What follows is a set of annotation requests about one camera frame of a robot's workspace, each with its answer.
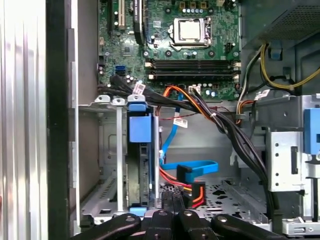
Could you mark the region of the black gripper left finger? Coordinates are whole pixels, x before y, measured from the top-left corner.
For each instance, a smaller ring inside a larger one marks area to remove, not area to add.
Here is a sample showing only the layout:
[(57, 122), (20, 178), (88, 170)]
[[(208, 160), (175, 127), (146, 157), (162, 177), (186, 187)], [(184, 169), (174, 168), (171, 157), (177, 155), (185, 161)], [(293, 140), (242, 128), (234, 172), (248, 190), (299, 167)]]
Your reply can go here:
[(173, 192), (161, 194), (161, 208), (148, 210), (144, 217), (124, 213), (85, 230), (72, 240), (171, 240), (173, 238)]

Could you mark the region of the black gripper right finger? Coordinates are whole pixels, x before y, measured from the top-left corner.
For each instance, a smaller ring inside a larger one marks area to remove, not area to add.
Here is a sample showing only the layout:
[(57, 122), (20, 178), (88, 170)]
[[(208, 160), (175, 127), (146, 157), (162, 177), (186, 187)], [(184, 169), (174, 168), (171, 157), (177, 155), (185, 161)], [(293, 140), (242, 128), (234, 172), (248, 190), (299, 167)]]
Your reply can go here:
[(194, 209), (205, 200), (205, 190), (201, 186), (199, 195), (191, 198), (184, 187), (175, 187), (174, 196), (182, 201), (182, 210), (177, 214), (179, 226), (186, 240), (283, 240), (284, 236), (265, 230), (259, 226), (228, 214), (218, 214), (208, 222)]

